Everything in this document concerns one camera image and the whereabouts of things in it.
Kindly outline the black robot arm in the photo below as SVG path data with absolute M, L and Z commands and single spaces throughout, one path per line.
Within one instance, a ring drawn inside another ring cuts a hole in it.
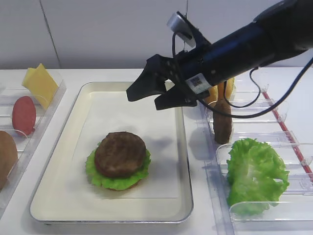
M 250 24 L 210 43 L 180 12 L 167 23 L 192 49 L 154 55 L 127 89 L 129 101 L 155 95 L 158 110 L 196 106 L 209 89 L 255 67 L 295 57 L 313 46 L 313 3 L 283 0 Z

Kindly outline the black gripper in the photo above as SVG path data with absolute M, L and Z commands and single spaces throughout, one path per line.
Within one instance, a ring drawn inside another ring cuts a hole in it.
M 169 90 L 165 87 L 166 80 L 173 82 Z M 211 87 L 201 72 L 185 78 L 175 59 L 156 54 L 147 60 L 144 70 L 126 93 L 129 101 L 160 94 L 155 99 L 155 106 L 157 110 L 165 110 L 195 107 L 197 98 L 208 97 L 208 89 Z

